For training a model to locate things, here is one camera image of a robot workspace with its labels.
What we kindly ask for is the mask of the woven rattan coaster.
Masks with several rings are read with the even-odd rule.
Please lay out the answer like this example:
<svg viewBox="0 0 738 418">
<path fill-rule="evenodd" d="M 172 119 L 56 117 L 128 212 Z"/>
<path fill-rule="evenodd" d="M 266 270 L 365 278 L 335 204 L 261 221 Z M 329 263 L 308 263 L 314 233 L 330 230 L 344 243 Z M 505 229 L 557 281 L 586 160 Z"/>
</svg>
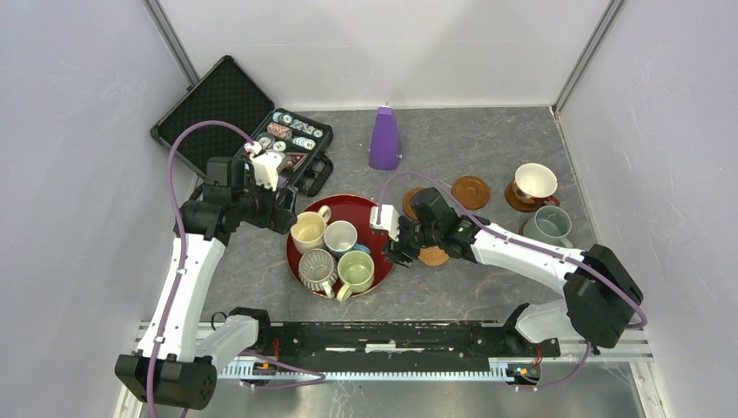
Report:
<svg viewBox="0 0 738 418">
<path fill-rule="evenodd" d="M 438 246 L 422 248 L 419 260 L 427 266 L 442 266 L 450 260 L 450 256 Z"/>
</svg>

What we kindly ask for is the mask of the cream yellow mug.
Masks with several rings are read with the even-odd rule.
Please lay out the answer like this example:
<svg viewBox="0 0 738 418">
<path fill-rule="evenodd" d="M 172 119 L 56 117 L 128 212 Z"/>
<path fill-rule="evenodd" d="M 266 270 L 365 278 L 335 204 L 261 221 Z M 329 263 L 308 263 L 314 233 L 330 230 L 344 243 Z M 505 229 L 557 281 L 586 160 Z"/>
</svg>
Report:
<svg viewBox="0 0 738 418">
<path fill-rule="evenodd" d="M 325 230 L 332 216 L 329 206 L 321 206 L 316 212 L 302 212 L 290 229 L 290 236 L 297 251 L 305 254 L 325 247 Z"/>
</svg>

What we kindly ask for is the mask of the light green mug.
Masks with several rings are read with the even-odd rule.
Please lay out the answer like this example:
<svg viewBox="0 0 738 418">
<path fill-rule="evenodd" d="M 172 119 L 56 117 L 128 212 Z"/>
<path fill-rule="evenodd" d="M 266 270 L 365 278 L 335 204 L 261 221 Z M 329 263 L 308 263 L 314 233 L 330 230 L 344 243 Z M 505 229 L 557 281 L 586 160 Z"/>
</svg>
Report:
<svg viewBox="0 0 738 418">
<path fill-rule="evenodd" d="M 336 299 L 346 301 L 351 296 L 368 290 L 374 283 L 373 259 L 369 253 L 352 250 L 340 258 L 338 273 L 342 285 Z"/>
</svg>

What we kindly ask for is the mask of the red round tray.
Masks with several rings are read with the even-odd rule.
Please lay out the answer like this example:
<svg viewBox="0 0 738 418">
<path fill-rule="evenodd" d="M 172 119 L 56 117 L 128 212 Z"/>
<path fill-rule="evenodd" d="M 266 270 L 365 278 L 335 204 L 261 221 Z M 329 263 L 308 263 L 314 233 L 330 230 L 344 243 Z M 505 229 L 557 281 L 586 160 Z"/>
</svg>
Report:
<svg viewBox="0 0 738 418">
<path fill-rule="evenodd" d="M 368 198 L 358 195 L 338 194 L 318 200 L 309 205 L 304 212 L 316 212 L 322 206 L 329 206 L 332 209 L 332 217 L 329 225 L 333 221 L 338 220 L 352 223 L 357 227 L 359 244 L 367 246 L 371 251 L 371 257 L 375 267 L 374 282 L 366 290 L 353 293 L 349 298 L 357 298 L 370 293 L 392 271 L 392 264 L 385 261 L 382 253 L 383 246 L 386 242 L 386 234 L 374 234 L 369 226 L 371 210 L 377 204 Z M 299 253 L 292 236 L 289 236 L 289 234 L 286 239 L 285 253 L 289 269 L 294 279 L 300 282 L 299 261 L 302 255 Z"/>
</svg>

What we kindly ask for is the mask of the blue mug white inside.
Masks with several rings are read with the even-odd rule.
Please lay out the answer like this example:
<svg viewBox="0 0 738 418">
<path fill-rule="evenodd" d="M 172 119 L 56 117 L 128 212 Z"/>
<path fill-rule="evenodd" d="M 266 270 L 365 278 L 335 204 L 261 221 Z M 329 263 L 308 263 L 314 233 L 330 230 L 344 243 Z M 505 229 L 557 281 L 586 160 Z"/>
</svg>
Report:
<svg viewBox="0 0 738 418">
<path fill-rule="evenodd" d="M 350 251 L 371 253 L 371 250 L 367 246 L 359 243 L 356 227 L 345 220 L 334 221 L 326 227 L 324 242 L 328 252 L 336 259 L 340 259 Z"/>
</svg>

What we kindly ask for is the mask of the grey ribbed mug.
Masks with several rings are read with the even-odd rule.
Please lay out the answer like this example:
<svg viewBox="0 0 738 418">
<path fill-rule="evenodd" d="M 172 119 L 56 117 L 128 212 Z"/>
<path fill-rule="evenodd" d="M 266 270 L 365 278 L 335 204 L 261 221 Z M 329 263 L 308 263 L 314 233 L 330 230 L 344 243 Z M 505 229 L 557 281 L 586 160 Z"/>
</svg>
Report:
<svg viewBox="0 0 738 418">
<path fill-rule="evenodd" d="M 338 281 L 337 261 L 324 249 L 312 249 L 300 259 L 299 278 L 309 290 L 334 298 L 333 286 Z"/>
</svg>

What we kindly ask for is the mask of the black poker chip case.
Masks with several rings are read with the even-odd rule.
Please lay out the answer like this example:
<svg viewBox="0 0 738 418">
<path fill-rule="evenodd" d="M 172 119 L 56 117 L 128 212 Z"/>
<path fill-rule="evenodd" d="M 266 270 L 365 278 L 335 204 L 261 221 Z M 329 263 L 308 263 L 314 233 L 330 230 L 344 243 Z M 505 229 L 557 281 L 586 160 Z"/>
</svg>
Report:
<svg viewBox="0 0 738 418">
<path fill-rule="evenodd" d="M 330 125 L 278 108 L 245 73 L 235 58 L 224 56 L 151 128 L 159 144 L 171 147 L 188 127 L 219 120 L 249 134 L 262 149 L 286 155 L 280 176 L 313 197 L 332 174 L 326 150 L 333 140 Z"/>
</svg>

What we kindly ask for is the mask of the white bowl cup red outside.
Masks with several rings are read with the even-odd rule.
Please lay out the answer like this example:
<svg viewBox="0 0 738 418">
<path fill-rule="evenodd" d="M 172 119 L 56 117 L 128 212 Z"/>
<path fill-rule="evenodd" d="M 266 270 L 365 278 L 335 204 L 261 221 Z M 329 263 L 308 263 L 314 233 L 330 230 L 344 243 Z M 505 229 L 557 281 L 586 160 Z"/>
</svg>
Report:
<svg viewBox="0 0 738 418">
<path fill-rule="evenodd" d="M 560 201 L 555 197 L 558 178 L 547 166 L 538 163 L 521 165 L 515 171 L 512 181 L 513 191 L 519 200 L 535 204 L 538 209 L 543 206 L 560 206 Z"/>
</svg>

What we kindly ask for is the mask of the grey green mug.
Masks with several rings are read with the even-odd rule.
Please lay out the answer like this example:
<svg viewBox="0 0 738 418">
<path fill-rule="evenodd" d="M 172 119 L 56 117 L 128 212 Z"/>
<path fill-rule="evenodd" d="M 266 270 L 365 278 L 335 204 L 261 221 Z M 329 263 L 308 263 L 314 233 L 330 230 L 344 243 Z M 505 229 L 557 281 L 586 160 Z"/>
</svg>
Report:
<svg viewBox="0 0 738 418">
<path fill-rule="evenodd" d="M 523 236 L 552 246 L 573 248 L 568 239 L 572 226 L 566 211 L 558 206 L 543 206 L 527 220 Z"/>
</svg>

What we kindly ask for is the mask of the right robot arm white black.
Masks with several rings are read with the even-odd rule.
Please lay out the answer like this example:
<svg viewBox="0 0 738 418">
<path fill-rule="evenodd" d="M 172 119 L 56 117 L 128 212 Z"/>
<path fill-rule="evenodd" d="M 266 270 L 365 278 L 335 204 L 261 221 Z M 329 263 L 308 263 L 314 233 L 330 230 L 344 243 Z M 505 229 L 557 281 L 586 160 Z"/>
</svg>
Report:
<svg viewBox="0 0 738 418">
<path fill-rule="evenodd" d="M 545 304 L 523 304 L 509 316 L 502 341 L 511 354 L 524 355 L 539 342 L 564 337 L 613 348 L 626 330 L 647 323 L 642 291 L 607 246 L 582 250 L 524 237 L 464 207 L 454 209 L 435 187 L 416 193 L 411 207 L 415 219 L 389 204 L 370 212 L 371 228 L 387 234 L 387 261 L 410 266 L 422 249 L 436 246 L 454 259 L 506 269 L 560 295 Z"/>
</svg>

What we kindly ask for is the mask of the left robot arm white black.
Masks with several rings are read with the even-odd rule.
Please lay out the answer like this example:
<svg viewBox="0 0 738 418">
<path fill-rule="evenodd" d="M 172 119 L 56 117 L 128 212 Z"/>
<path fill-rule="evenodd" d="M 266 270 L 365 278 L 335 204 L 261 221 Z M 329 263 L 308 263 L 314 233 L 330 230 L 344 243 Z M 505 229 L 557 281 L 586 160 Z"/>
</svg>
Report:
<svg viewBox="0 0 738 418">
<path fill-rule="evenodd" d="M 251 158 L 211 158 L 201 194 L 175 206 L 172 262 L 143 339 L 117 358 L 115 374 L 141 402 L 202 410 L 217 376 L 246 349 L 264 354 L 273 346 L 269 314 L 235 307 L 225 323 L 197 339 L 200 314 L 215 268 L 230 237 L 247 223 L 287 234 L 296 222 L 297 189 L 281 172 L 283 152 Z"/>
</svg>

